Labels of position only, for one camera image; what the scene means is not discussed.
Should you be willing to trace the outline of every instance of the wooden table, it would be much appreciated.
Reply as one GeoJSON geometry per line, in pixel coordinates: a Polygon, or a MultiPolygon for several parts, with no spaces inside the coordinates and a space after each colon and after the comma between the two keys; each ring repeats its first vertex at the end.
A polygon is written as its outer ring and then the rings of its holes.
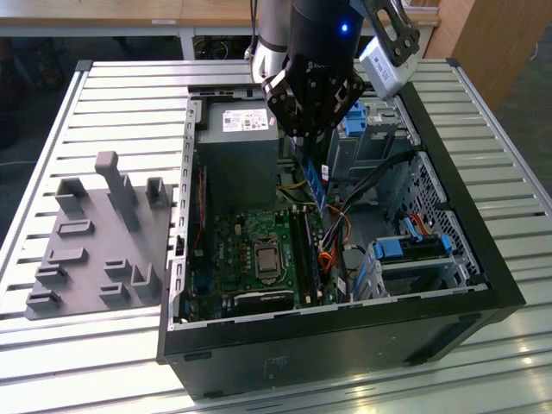
{"type": "MultiPolygon", "coordinates": [[[[421,32],[420,56],[439,25],[436,9],[410,13],[421,32]]],[[[0,36],[177,35],[194,60],[197,35],[250,35],[249,0],[0,0],[0,36]]],[[[366,25],[363,35],[373,35],[366,25]]]]}

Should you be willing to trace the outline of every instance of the power supply label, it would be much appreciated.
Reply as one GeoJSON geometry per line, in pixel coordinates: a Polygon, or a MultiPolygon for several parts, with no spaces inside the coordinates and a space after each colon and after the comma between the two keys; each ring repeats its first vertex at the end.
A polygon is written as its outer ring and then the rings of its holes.
{"type": "Polygon", "coordinates": [[[223,113],[223,132],[266,129],[268,129],[267,110],[226,110],[223,113]]]}

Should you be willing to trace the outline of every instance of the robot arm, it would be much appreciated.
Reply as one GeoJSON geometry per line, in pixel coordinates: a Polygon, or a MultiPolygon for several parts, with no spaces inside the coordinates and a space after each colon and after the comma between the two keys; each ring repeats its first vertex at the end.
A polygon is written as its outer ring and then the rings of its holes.
{"type": "Polygon", "coordinates": [[[262,82],[285,132],[303,141],[307,152],[309,141],[334,128],[365,89],[354,69],[364,18],[376,37],[361,63],[377,94],[393,96],[414,73],[419,32],[391,0],[261,0],[260,7],[254,79],[262,82]],[[391,34],[378,17],[381,10],[391,20],[391,34]]]}

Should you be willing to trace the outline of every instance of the motherboard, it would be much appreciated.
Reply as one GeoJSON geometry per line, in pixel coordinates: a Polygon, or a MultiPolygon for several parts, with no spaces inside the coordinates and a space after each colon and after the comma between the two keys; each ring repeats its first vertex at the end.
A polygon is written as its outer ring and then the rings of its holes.
{"type": "Polygon", "coordinates": [[[215,216],[210,265],[191,281],[193,319],[333,303],[316,259],[322,237],[320,216],[306,207],[215,216]]]}

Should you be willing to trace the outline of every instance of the ram slot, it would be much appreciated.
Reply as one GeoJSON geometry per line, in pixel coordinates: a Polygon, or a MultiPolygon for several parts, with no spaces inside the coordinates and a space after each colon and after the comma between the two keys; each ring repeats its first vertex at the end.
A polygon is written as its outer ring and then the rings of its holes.
{"type": "Polygon", "coordinates": [[[309,286],[309,268],[307,244],[304,237],[304,226],[301,216],[297,210],[290,209],[289,212],[290,231],[292,236],[293,261],[295,262],[295,271],[299,289],[301,304],[311,305],[314,297],[309,286]]]}
{"type": "Polygon", "coordinates": [[[307,257],[309,265],[309,285],[311,288],[311,294],[313,298],[318,300],[322,298],[322,283],[320,282],[320,272],[318,270],[318,255],[317,255],[317,246],[312,240],[311,233],[311,223],[309,221],[309,211],[306,206],[303,207],[303,212],[301,214],[303,218],[303,228],[304,228],[304,237],[307,242],[307,257]]]}

